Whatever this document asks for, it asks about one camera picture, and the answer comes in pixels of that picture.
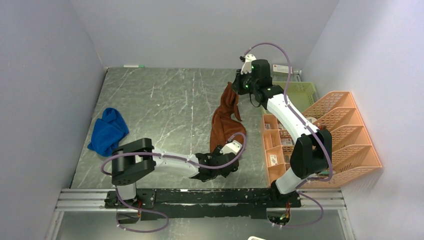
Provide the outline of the brown towel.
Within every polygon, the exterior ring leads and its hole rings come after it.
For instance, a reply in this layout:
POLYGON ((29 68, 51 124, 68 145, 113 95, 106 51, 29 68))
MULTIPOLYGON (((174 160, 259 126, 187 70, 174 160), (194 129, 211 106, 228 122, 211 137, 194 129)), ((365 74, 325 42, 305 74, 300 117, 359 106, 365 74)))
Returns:
POLYGON ((211 119, 209 150, 213 152, 217 146, 224 146, 227 140, 236 133, 247 134, 239 112, 239 95, 228 82, 220 97, 220 105, 211 119))

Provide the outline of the blue towel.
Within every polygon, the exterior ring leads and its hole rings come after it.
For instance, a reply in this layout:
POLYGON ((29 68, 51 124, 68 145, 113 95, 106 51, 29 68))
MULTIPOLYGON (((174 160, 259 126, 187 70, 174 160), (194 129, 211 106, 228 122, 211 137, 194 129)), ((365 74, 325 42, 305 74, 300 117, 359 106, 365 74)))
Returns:
POLYGON ((108 107, 103 111, 101 118, 95 121, 87 148, 102 157, 110 157, 129 132, 121 113, 108 107))

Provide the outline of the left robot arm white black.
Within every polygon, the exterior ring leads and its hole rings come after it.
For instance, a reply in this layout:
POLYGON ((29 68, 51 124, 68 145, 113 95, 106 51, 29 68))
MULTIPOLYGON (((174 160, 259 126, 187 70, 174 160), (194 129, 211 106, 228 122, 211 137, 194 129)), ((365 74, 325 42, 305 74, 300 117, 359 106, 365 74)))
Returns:
POLYGON ((105 162, 111 163, 109 176, 119 194, 117 203, 132 208, 139 200, 136 182, 148 174, 179 174, 202 182, 227 177, 238 170, 244 149, 231 138, 210 153, 177 154, 155 148, 150 138, 142 138, 114 149, 105 162))

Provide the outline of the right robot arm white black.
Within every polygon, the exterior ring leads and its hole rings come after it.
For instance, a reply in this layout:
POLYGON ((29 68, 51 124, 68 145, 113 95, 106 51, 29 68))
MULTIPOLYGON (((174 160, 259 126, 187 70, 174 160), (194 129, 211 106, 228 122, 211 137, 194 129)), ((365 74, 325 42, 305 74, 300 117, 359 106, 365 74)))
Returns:
POLYGON ((329 181, 333 175, 332 134, 309 122, 290 101, 286 91, 273 84, 270 64, 252 54, 241 57, 233 90, 238 95, 253 96, 259 106, 274 115, 294 140, 289 169, 271 183, 270 202, 282 207, 289 193, 296 191, 308 180, 319 180, 317 174, 328 170, 329 181))

